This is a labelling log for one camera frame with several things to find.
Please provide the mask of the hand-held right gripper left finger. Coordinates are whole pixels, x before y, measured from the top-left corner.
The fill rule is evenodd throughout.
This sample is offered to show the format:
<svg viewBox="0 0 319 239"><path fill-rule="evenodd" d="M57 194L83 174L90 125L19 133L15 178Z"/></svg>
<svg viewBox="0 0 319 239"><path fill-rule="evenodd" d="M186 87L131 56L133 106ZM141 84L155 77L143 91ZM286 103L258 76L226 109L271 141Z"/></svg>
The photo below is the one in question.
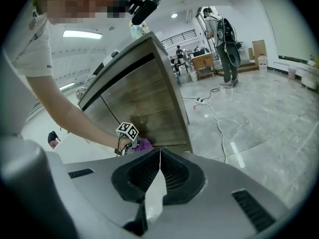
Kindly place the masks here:
<svg viewBox="0 0 319 239"><path fill-rule="evenodd" d="M63 212L57 228L66 236L158 236L160 219L147 221L145 190L160 168L158 150L63 164L47 154L51 184Z"/></svg>

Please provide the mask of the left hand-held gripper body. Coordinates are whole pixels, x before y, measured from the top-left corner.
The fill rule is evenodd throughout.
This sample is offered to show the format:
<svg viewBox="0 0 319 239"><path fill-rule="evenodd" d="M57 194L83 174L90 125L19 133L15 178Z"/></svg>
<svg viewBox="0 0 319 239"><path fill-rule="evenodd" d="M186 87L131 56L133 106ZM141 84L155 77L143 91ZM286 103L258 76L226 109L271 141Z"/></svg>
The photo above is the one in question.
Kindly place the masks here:
<svg viewBox="0 0 319 239"><path fill-rule="evenodd" d="M131 143L128 144L122 151L122 155L128 154L133 148L137 146L138 134L139 131L137 128L130 122L122 122L116 129L118 135L118 141L122 137L127 137L131 140Z"/></svg>

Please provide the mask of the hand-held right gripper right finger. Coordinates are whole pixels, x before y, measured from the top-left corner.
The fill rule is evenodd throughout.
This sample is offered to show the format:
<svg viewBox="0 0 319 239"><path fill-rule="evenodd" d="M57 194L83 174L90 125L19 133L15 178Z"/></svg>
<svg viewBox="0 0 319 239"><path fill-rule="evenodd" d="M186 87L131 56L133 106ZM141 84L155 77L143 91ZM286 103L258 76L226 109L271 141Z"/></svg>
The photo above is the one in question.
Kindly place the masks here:
<svg viewBox="0 0 319 239"><path fill-rule="evenodd" d="M202 169L205 183L189 202L164 205L149 239L248 239L288 212L273 192L240 169L194 154L181 158Z"/></svg>

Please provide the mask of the purple cloth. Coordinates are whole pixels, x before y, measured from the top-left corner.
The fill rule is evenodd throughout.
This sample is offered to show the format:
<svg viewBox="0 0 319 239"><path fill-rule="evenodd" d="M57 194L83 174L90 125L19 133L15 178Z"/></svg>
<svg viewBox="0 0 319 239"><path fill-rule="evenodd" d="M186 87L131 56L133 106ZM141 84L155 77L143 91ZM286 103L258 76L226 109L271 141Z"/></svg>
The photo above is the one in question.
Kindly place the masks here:
<svg viewBox="0 0 319 239"><path fill-rule="evenodd" d="M153 149L152 144L146 138L140 138L137 141L137 146L133 148L134 152L142 151L142 150L151 150Z"/></svg>

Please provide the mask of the dark wooden cabinet door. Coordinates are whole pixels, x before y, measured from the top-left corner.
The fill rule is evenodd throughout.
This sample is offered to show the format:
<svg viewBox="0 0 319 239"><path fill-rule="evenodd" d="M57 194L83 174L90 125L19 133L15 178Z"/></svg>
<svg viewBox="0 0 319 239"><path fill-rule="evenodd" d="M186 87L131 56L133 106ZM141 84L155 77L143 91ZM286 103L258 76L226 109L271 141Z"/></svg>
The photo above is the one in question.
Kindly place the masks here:
<svg viewBox="0 0 319 239"><path fill-rule="evenodd" d="M84 114L98 127L105 132L116 136L116 129L120 123L111 113L102 97L96 99L85 111Z"/></svg>
<svg viewBox="0 0 319 239"><path fill-rule="evenodd" d="M130 122L153 146L187 143L167 84L155 59L108 88L102 98L119 122Z"/></svg>

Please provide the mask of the person's left forearm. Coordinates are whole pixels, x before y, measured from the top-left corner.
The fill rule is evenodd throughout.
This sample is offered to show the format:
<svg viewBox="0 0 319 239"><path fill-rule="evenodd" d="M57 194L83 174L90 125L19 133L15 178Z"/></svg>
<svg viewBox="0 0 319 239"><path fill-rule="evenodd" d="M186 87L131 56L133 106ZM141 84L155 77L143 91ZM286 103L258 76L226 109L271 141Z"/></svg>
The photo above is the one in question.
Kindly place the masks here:
<svg viewBox="0 0 319 239"><path fill-rule="evenodd" d="M66 100L57 114L56 123L81 138L118 149L118 138L94 124L79 108Z"/></svg>

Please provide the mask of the dark wooden sink cabinet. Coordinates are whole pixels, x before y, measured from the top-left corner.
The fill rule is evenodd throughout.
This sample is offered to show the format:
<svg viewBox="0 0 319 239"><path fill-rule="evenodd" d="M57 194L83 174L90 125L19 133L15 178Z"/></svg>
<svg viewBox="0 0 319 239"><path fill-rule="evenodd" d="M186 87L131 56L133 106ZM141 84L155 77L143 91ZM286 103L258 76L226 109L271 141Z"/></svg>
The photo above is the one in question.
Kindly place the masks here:
<svg viewBox="0 0 319 239"><path fill-rule="evenodd" d="M167 57L167 52L153 33L148 33L117 54L94 78L86 89L83 97L78 102L78 106L84 112L96 99L117 83L124 76L133 70L141 67L149 61L155 59L164 81L167 84L173 104L177 109L182 129L185 132L187 143L183 145L162 146L171 151L192 151L191 141L188 131L188 117L181 92L172 67Z"/></svg>

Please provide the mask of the person's left hand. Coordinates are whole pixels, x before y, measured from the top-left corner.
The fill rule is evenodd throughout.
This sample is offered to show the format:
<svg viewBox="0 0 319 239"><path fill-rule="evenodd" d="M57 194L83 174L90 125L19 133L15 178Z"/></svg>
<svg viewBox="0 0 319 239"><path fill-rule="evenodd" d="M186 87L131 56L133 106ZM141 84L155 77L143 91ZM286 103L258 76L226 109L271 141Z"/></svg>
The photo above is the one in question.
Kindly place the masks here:
<svg viewBox="0 0 319 239"><path fill-rule="evenodd" d="M127 137L122 137L121 139L119 139L118 147L117 147L117 154L122 155L123 149L130 143L131 143L131 140Z"/></svg>

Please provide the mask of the white power strip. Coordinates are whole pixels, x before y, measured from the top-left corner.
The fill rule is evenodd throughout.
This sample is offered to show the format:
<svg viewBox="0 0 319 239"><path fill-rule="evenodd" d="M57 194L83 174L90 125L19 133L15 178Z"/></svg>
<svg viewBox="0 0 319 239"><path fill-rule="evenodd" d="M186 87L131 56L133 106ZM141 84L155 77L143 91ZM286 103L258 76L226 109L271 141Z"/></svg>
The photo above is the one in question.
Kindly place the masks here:
<svg viewBox="0 0 319 239"><path fill-rule="evenodd" d="M207 102L207 100L201 99L201 98L197 98L195 100L195 105L193 106L193 109L196 109L197 106L202 105L202 106L208 106L210 107L210 103Z"/></svg>

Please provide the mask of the wooden table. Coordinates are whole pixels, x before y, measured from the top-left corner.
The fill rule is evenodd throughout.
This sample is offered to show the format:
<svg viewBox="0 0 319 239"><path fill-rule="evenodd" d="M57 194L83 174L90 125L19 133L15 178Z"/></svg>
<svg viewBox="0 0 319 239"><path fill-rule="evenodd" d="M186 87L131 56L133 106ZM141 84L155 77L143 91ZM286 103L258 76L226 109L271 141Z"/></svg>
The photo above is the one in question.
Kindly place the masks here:
<svg viewBox="0 0 319 239"><path fill-rule="evenodd" d="M191 62L199 80L216 76L211 53L193 57Z"/></svg>

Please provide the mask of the ceiling tube light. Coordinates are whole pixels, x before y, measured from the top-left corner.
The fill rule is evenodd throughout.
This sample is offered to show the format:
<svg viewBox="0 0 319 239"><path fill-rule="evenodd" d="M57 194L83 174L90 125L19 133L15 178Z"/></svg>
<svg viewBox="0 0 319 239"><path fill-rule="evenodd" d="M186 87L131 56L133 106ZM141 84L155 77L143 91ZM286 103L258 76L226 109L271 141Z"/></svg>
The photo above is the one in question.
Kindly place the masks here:
<svg viewBox="0 0 319 239"><path fill-rule="evenodd" d="M90 38L90 39L101 39L103 37L100 33L79 31L79 30L66 30L63 32L63 37L68 38Z"/></svg>

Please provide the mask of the person's white shirt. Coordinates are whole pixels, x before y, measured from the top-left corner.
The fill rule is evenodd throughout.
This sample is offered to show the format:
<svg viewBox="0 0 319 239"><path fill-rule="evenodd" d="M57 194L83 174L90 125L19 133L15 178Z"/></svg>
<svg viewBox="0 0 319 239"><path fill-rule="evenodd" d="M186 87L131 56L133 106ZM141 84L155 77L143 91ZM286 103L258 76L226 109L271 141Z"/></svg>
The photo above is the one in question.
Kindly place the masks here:
<svg viewBox="0 0 319 239"><path fill-rule="evenodd" d="M19 75L53 75L47 17L46 14L38 14L34 6L26 7L18 16L3 49Z"/></svg>

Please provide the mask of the low wooden platform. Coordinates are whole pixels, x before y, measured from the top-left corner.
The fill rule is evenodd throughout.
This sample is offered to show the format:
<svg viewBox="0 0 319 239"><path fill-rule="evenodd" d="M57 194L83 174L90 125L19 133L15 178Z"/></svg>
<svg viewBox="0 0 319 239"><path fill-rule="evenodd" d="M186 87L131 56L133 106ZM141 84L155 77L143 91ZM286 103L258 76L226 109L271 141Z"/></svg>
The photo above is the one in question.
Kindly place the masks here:
<svg viewBox="0 0 319 239"><path fill-rule="evenodd" d="M250 71L255 71L259 70L258 65L249 63L249 64L244 64L241 65L240 67L237 68L237 73L244 73L244 72L250 72ZM223 68L219 68L215 70L215 73L217 76L224 76L224 71Z"/></svg>

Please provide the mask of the clear water jug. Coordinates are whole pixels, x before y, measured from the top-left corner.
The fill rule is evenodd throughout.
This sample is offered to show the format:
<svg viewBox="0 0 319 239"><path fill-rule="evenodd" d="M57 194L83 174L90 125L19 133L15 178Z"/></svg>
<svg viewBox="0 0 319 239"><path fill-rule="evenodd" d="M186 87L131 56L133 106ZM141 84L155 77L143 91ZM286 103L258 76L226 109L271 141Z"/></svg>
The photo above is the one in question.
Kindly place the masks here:
<svg viewBox="0 0 319 239"><path fill-rule="evenodd" d="M267 71L267 57L265 54L260 54L258 57L258 64L260 71Z"/></svg>

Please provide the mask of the cardboard sheets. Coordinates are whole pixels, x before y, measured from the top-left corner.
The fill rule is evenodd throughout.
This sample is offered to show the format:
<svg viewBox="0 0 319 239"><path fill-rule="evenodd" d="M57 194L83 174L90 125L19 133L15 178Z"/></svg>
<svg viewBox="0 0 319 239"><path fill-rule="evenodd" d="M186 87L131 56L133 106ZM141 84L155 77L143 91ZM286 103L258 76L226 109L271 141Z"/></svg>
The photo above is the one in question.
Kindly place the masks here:
<svg viewBox="0 0 319 239"><path fill-rule="evenodd" d="M267 55L265 41L255 40L252 42L252 46L253 46L255 62L257 63L259 56Z"/></svg>

